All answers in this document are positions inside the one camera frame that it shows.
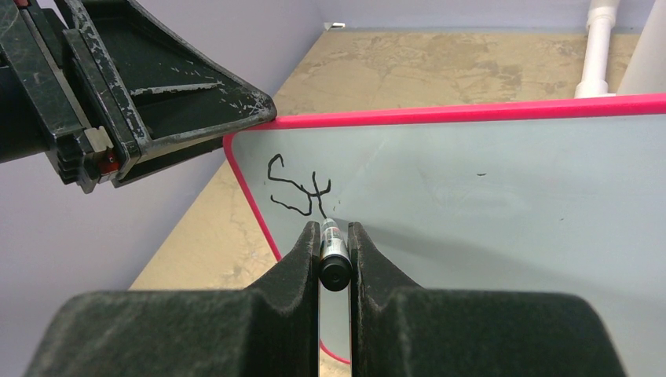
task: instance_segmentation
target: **pink whiteboard edge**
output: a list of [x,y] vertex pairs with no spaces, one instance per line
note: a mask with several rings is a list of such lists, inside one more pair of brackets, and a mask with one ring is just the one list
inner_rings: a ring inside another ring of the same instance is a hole
[[[339,112],[331,114],[289,115],[278,117],[270,123],[249,130],[293,130],[300,128],[369,126],[391,124],[488,122],[496,120],[593,118],[599,116],[651,115],[666,113],[666,93],[635,96],[584,98],[555,101],[526,101],[504,104],[465,104],[431,108],[397,108],[369,112]],[[269,227],[254,201],[238,162],[233,155],[233,138],[238,133],[224,137],[223,146],[243,194],[257,218],[275,259],[282,259]],[[349,360],[331,352],[320,340],[320,348],[333,359],[345,364]]]

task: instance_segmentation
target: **whiteboard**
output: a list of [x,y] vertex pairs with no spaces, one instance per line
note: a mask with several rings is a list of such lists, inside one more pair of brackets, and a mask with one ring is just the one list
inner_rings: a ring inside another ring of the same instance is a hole
[[[225,147],[281,255],[308,220],[359,221],[424,287],[579,295],[631,375],[666,370],[666,115],[276,124]],[[347,293],[321,292],[348,357]]]

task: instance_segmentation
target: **floor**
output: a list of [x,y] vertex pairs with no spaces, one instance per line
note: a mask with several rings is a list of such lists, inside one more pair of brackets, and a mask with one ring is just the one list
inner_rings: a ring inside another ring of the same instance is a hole
[[[638,35],[614,35],[617,89]],[[324,33],[274,97],[280,115],[572,98],[584,35],[408,31]],[[246,287],[275,258],[225,163],[132,289]],[[321,354],[322,376],[349,367]]]

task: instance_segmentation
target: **whiteboard marker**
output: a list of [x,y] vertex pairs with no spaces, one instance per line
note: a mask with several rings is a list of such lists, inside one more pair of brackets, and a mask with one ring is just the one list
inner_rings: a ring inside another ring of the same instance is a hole
[[338,224],[330,218],[321,223],[319,266],[319,280],[329,291],[341,291],[349,284],[352,262]]

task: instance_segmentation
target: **black mark on whiteboard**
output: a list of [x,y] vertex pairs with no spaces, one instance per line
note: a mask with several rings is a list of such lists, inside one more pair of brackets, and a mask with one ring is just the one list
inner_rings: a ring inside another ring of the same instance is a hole
[[277,160],[279,160],[280,165],[282,167],[284,167],[284,159],[282,158],[282,155],[280,153],[274,155],[274,157],[272,157],[271,160],[269,161],[269,170],[268,170],[269,180],[270,181],[277,181],[277,182],[284,182],[284,183],[288,183],[290,185],[293,185],[294,187],[296,187],[296,189],[298,191],[306,194],[306,197],[308,198],[308,204],[309,205],[308,205],[308,210],[304,211],[304,210],[301,210],[297,207],[290,206],[290,205],[288,205],[284,202],[280,202],[279,200],[276,200],[273,197],[273,195],[270,196],[271,201],[273,203],[277,203],[277,204],[281,205],[282,207],[287,208],[288,210],[295,210],[296,212],[302,214],[303,216],[310,216],[313,212],[312,211],[312,204],[313,204],[312,199],[317,198],[317,201],[319,202],[319,212],[321,213],[322,216],[324,216],[324,218],[327,218],[328,216],[326,216],[326,214],[324,213],[323,204],[321,202],[321,196],[324,195],[324,194],[328,194],[331,191],[331,180],[329,179],[328,180],[328,185],[326,186],[326,188],[324,190],[320,191],[319,186],[317,185],[317,172],[313,171],[312,181],[313,181],[313,186],[314,186],[314,192],[309,192],[308,190],[306,190],[304,185],[299,185],[298,183],[296,183],[295,181],[293,181],[291,179],[279,178],[279,177],[272,176],[273,164]]

